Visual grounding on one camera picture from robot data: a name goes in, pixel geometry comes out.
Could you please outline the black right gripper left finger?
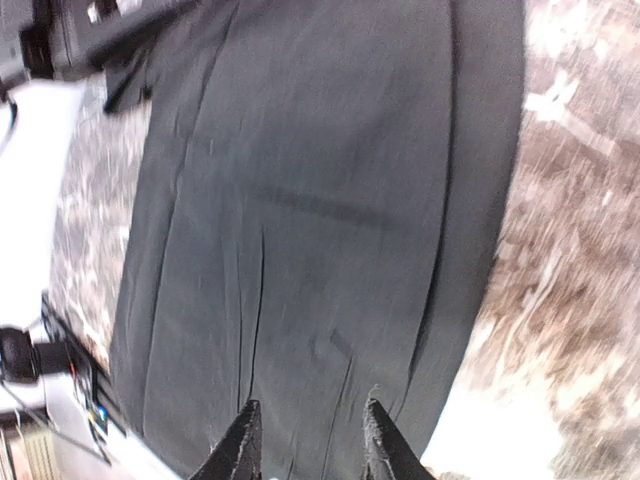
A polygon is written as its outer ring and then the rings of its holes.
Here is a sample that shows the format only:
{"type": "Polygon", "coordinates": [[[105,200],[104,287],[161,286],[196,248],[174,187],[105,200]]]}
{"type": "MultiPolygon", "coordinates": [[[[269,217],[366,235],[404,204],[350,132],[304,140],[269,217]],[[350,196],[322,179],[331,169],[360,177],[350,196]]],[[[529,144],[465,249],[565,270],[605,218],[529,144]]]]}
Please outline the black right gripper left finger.
{"type": "Polygon", "coordinates": [[[260,403],[248,400],[190,480],[259,480],[261,453],[260,403]]]}

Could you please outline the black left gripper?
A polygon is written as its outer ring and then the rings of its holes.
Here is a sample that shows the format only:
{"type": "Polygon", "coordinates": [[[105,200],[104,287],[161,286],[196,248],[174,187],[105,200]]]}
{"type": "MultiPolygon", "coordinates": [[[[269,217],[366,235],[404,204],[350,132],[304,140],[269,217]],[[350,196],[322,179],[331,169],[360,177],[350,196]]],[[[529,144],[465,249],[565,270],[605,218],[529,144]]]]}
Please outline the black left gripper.
{"type": "Polygon", "coordinates": [[[190,8],[188,1],[21,1],[19,69],[31,75],[84,75],[127,52],[190,8]]]}

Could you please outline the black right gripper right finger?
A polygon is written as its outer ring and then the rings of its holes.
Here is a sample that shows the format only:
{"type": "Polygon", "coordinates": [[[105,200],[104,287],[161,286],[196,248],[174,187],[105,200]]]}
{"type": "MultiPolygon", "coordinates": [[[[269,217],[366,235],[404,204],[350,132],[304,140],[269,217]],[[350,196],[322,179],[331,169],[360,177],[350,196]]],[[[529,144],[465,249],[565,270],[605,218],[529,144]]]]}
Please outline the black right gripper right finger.
{"type": "Polygon", "coordinates": [[[396,424],[377,399],[367,400],[363,423],[365,479],[435,479],[420,463],[396,424]]]}

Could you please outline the black long sleeve shirt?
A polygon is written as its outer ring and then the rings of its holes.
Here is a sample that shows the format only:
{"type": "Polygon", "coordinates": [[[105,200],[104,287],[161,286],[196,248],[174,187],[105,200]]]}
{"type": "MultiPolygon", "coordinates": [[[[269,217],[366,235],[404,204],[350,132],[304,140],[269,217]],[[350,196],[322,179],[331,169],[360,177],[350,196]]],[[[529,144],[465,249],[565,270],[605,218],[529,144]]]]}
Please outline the black long sleeve shirt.
{"type": "Polygon", "coordinates": [[[375,396],[422,453],[494,263],[519,1],[202,1],[107,72],[152,104],[110,351],[193,474],[259,401],[265,476],[358,479],[375,396]]]}

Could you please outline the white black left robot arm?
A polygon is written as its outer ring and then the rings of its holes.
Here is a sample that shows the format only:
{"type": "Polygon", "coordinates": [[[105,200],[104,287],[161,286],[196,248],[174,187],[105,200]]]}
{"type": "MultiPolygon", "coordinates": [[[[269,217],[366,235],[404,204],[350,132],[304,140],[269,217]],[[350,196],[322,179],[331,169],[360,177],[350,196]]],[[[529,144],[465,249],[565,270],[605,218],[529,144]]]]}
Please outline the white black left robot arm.
{"type": "Polygon", "coordinates": [[[93,80],[17,91],[17,128],[1,141],[3,323],[30,323],[47,298],[109,368],[151,103],[191,52],[177,21],[93,80]]]}

